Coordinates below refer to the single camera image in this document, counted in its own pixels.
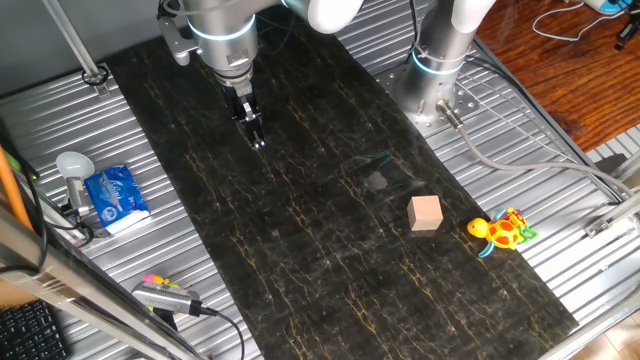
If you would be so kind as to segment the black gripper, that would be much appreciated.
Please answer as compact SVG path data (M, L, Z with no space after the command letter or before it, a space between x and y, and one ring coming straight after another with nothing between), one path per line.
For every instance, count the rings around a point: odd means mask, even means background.
M222 85L225 105L230 111L236 126L254 149L266 146L262 129L262 115L258 111L257 100L250 82L235 85Z

